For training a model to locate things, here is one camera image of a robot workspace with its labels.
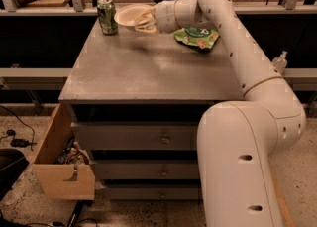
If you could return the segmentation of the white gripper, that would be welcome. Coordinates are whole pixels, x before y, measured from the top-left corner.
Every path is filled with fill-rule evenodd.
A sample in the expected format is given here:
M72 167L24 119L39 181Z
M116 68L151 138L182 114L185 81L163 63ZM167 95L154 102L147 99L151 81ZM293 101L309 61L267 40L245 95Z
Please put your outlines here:
M175 4L175 0L165 0L157 3L155 7L146 9L134 19L135 30L144 33L156 33L158 29L164 33L178 30Z

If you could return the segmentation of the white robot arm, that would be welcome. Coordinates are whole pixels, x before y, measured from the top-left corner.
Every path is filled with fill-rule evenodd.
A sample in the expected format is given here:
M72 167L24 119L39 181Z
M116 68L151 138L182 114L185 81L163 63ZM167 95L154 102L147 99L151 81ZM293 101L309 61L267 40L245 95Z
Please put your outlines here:
M172 33L216 27L243 94L202 116L197 155L207 227L283 227L269 155L294 145L305 111L236 15L232 0L163 1L134 20L137 30Z

